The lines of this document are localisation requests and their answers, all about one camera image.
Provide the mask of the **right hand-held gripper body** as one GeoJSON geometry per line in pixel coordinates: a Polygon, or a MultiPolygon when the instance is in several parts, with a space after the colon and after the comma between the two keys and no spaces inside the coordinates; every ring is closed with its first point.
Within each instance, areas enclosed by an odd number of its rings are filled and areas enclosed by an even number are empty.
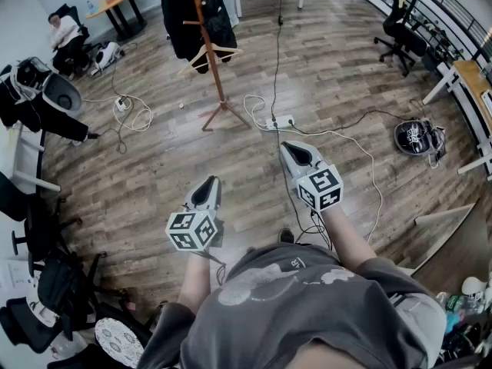
{"type": "Polygon", "coordinates": [[[298,197],[313,211],[324,211],[343,199],[344,183],[336,167],[319,161],[294,179],[298,197]]]}

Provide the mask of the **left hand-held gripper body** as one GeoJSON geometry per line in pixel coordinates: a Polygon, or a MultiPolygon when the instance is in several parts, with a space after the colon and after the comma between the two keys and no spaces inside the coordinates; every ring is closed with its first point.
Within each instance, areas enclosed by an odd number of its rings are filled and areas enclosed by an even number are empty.
{"type": "Polygon", "coordinates": [[[218,219],[221,205],[196,207],[185,202],[180,211],[171,213],[165,233],[177,251],[207,251],[221,248],[224,222],[218,219]]]}

